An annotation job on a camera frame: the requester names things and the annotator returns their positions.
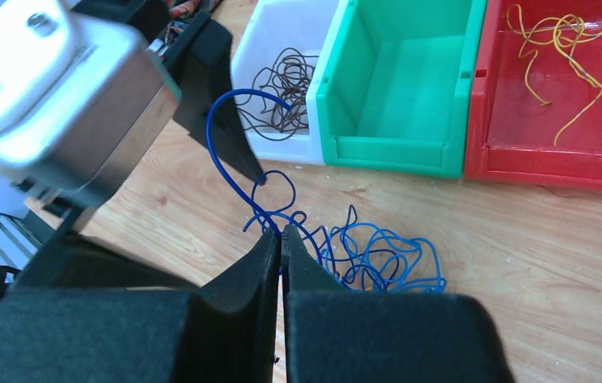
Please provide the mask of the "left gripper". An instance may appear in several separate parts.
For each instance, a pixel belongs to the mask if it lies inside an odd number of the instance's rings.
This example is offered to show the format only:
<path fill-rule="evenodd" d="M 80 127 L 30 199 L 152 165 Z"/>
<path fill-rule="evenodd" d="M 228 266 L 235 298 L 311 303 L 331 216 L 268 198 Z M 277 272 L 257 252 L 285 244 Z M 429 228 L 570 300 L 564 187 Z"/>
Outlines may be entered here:
<path fill-rule="evenodd" d="M 127 24 L 150 43 L 160 58 L 173 50 L 173 79 L 181 101 L 173 119 L 202 146 L 207 145 L 206 118 L 212 104 L 233 89 L 230 31 L 211 18 L 210 1 L 74 1 L 72 11 Z M 211 139 L 219 159 L 255 181 L 262 166 L 247 140 L 234 99 L 224 101 L 212 120 Z"/>

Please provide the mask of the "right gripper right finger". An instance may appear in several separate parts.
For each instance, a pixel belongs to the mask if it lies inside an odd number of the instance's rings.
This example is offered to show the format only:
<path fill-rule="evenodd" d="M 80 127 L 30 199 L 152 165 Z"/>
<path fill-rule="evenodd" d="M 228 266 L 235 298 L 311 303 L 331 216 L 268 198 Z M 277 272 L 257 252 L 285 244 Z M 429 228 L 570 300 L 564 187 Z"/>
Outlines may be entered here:
<path fill-rule="evenodd" d="M 290 382 L 511 382 L 494 321 L 463 294 L 355 292 L 281 236 Z"/>

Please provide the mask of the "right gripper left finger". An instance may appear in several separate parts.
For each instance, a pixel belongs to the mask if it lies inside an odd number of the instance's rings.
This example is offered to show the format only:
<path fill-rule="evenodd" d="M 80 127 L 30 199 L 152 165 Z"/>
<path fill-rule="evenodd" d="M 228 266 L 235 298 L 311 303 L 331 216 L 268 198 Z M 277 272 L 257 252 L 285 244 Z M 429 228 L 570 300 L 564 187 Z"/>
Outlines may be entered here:
<path fill-rule="evenodd" d="M 269 382 L 280 239 L 204 286 L 80 235 L 47 242 L 0 300 L 0 382 Z"/>

